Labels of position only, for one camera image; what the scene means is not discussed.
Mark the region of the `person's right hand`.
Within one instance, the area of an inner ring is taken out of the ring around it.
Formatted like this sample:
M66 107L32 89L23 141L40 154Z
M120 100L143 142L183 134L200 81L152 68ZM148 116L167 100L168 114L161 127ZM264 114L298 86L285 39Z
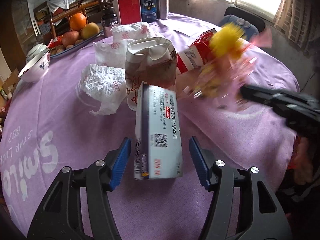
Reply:
M319 180L319 168L313 163L315 154L311 150L310 142L306 137L297 135L291 160L287 170L292 172L293 180L298 185L305 185Z

